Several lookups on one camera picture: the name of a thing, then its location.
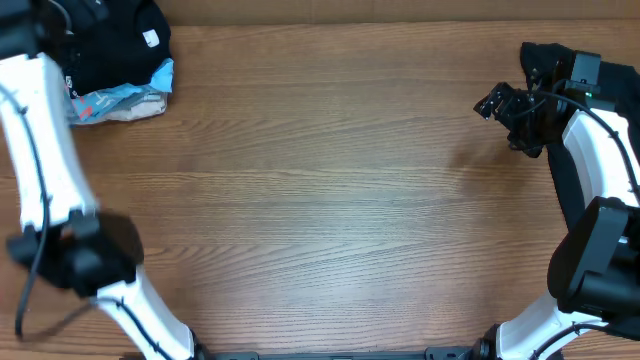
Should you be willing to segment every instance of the wooden table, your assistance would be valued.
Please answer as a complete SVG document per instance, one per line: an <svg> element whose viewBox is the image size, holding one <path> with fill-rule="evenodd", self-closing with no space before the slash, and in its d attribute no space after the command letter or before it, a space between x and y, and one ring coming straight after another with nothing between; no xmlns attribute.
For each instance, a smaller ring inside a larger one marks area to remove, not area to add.
<svg viewBox="0 0 640 360"><path fill-rule="evenodd" d="M523 85L522 41L639 65L638 33L638 21L176 27L169 112L74 135L103 206L131 215L149 276L212 350L470 345L545 291L566 233L546 159L510 152L473 105L499 81ZM18 201L0 149L9 234ZM135 351L98 312L17 343L26 274L0 254L0 358ZM26 331L81 303L39 282ZM567 349L638 351L598 334Z"/></svg>

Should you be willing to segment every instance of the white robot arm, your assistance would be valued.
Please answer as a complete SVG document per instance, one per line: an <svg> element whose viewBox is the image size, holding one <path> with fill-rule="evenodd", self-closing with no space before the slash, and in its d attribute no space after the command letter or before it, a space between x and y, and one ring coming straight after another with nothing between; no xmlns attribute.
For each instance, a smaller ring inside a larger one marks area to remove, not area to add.
<svg viewBox="0 0 640 360"><path fill-rule="evenodd" d="M173 316L145 275L142 246L133 224L128 218L101 212L89 189L65 121L62 72L40 50L42 39L37 38L33 24L15 21L37 19L31 7L38 3L41 1L11 0L11 6L4 7L6 2L0 5L0 27L8 29L0 35L11 35L0 36L0 59L4 59L0 61L0 116L18 179L23 227L23 234L8 242L8 250L15 261L31 269L21 309L33 279L40 275L56 287L73 289L79 296L90 298L121 326L147 359L209 359L206 348ZM523 95L508 85L496 89L476 108L486 118L505 115L509 107L497 104L507 103L507 97ZM627 238L621 235L626 231L627 212L638 207L633 186L637 183L635 179L630 182L631 172L620 151L621 143L632 172L640 173L627 135L627 121L612 110L598 109L565 109L561 117L567 119L566 124L555 134L555 140L564 143L576 164L585 204L590 204L584 222L593 231L586 235L570 233L552 259L549 292L514 320L492 328L472 351L461 355L464 359L547 359L584 331L610 328L610 308L617 306L629 314L640 307L638 291L627 286L635 280L635 274L627 276L626 268L589 258L594 252L598 259L605 260L607 256L612 258L614 251L616 256L626 256L626 248L617 246L626 246ZM525 109L524 115L532 114ZM594 121L593 115L617 132L615 136ZM501 120L515 134L512 140L516 148L527 145L515 141L522 140L517 136L523 131L535 132L515 126L513 119L520 116ZM521 150L535 155L542 145L536 143ZM68 236L64 228L72 230L74 241L57 241ZM606 236L591 241L596 230L604 231L596 235ZM45 246L47 237L55 242ZM606 251L598 252L599 246ZM608 287L610 283L615 284L613 290ZM616 331L625 335L622 330Z"/></svg>

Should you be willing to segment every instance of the black cloth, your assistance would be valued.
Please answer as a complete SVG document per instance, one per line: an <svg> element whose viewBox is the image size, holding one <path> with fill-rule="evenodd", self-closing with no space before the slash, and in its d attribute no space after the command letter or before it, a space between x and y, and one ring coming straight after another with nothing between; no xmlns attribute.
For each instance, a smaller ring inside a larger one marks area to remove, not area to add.
<svg viewBox="0 0 640 360"><path fill-rule="evenodd" d="M57 0L69 6L72 0ZM163 61L171 57L171 29L152 0L104 0L106 20L69 36L61 65L72 97L126 83L147 85ZM143 33L155 30L160 40L150 47Z"/></svg>
<svg viewBox="0 0 640 360"><path fill-rule="evenodd" d="M532 79L551 74L559 59L571 62L573 50L559 44L539 45L523 43L520 62L527 76L529 89ZM629 137L633 151L640 154L640 75L632 66L602 62L598 85L601 94L617 99L616 111L629 120ZM585 208L580 180L569 151L562 144L548 145L549 167L558 201L567 228L573 229Z"/></svg>

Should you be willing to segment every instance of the crumpled fabric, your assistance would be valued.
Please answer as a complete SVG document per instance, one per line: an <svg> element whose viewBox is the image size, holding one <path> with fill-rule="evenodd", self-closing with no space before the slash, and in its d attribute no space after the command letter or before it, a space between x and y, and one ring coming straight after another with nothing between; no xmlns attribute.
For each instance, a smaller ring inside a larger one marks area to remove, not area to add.
<svg viewBox="0 0 640 360"><path fill-rule="evenodd" d="M165 60L148 85L120 85L72 99L67 120L71 125L89 125L107 120L132 121L163 114L173 86L173 60Z"/></svg>

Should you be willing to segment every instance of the black cable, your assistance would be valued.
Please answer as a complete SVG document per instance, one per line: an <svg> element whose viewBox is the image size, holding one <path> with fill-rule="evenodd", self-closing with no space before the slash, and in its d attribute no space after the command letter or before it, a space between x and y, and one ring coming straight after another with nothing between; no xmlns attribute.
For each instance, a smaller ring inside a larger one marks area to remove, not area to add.
<svg viewBox="0 0 640 360"><path fill-rule="evenodd" d="M580 334L580 330L596 330L596 331L600 331L603 332L607 335L613 335L613 336L622 336L623 334L619 333L618 331L615 331L613 329L604 327L604 326L599 326L599 325L592 325L592 324L573 324L573 326L568 327L564 330L562 330L561 332L555 334L553 337L551 337L549 340L545 341L539 348L538 350L535 350L533 352L533 355L531 355L531 357L529 358L529 360L539 360L540 359L540 355L542 355L545 351L547 351L547 349L549 349L551 346L553 346L553 344L557 343L558 341L562 340L562 338L564 338L565 336L571 334L571 333L576 333L578 334L578 336L582 336L583 334Z"/></svg>
<svg viewBox="0 0 640 360"><path fill-rule="evenodd" d="M47 194L47 188L44 181L44 174L42 172L42 164L40 163L40 157L38 156L38 149L36 147L36 142L33 137L33 133L31 132L31 127L29 126L29 122L27 121L27 108L20 106L16 98L5 88L0 85L0 93L2 93L6 100L8 100L13 106L15 112L19 115L22 125L24 126L24 130L27 134L27 139L29 140L29 145L31 147L31 152L33 153L33 160L36 167L36 173L38 175L38 183L40 185L40 194L42 200L42 230L40 233L40 239L38 244L38 250L36 251L36 255L33 259L33 263L31 264L31 270L29 271L29 276L27 277L27 282L24 285L24 289L22 290L22 295L20 296L20 302L18 303L18 309L16 310L16 322L15 322L15 333L19 339L22 339L22 320L24 319L24 313L27 309L27 303L29 302L29 295L31 294L31 290L33 289L33 284L36 281L36 277L38 276L38 268L40 266L40 262L42 261L42 255L44 254L44 248L47 242L47 229L49 228L49 195Z"/></svg>
<svg viewBox="0 0 640 360"><path fill-rule="evenodd" d="M624 162L624 166L627 169L627 174L629 177L629 183L631 183L631 190L633 192L633 194L636 197L636 200L638 201L638 204L640 204L640 186L638 185L638 180L636 179L636 174L635 171L633 170L633 166L631 165L631 158L629 157L629 153L627 152L627 149L625 148L624 144L622 143L622 141L620 140L620 136L618 135L617 131L614 131L611 126L609 126L609 124L607 124L604 120L602 120L602 118L598 115L596 115L593 111L591 111L591 109L589 109L587 106L573 100L573 99L569 99L566 96L563 95L559 95L559 94L555 94L555 93L550 93L547 91L538 91L538 94L542 95L542 96L546 96L547 98L554 98L557 100L561 100L561 101L565 101L575 107L577 107L578 109L584 111L585 113L587 113L587 115L591 116L591 118L593 118L608 134L609 136L613 139L613 141L616 143L616 145L618 146L618 150L620 151L620 155L622 156L622 160Z"/></svg>
<svg viewBox="0 0 640 360"><path fill-rule="evenodd" d="M547 99L542 99L542 101L540 101L539 103L535 104L532 108L525 110L521 113L515 114L513 116L510 116L509 119L513 120L513 119L519 119L527 114L531 114L532 112L536 111L538 108L540 108L540 106L544 105L544 103L547 102Z"/></svg>
<svg viewBox="0 0 640 360"><path fill-rule="evenodd" d="M160 347L160 344L153 341L153 339L151 338L147 330L145 330L144 326L142 326L142 323L140 322L136 314L134 314L133 311L123 301L118 300L116 298L100 297L100 298L93 299L92 302L94 304L99 304L99 303L114 304L118 309L124 310L124 312L127 313L131 321L133 321L133 324L136 326L136 328L138 329L142 337L145 340L147 340L149 345L153 348L153 351L160 354L160 356L165 358L165 360L172 360L171 356L169 356L169 354L167 354L167 352Z"/></svg>
<svg viewBox="0 0 640 360"><path fill-rule="evenodd" d="M558 89L560 88L560 86L562 86L564 83L567 82L567 79L562 79L560 81L558 81L557 83L553 84L553 87L551 89L552 93L556 93L558 91ZM537 84L538 89L540 88L540 86L542 85L542 80L540 80L540 82ZM540 90L535 90L535 91L530 91L529 92L529 96L535 96L537 94L540 93ZM540 106L544 105L544 103L547 102L547 99L544 98L542 99L539 103L535 104L532 108L525 110L521 113L515 114L513 116L510 116L509 119L513 120L513 119L519 119L527 114L531 114L532 112L536 111L537 109L540 108Z"/></svg>

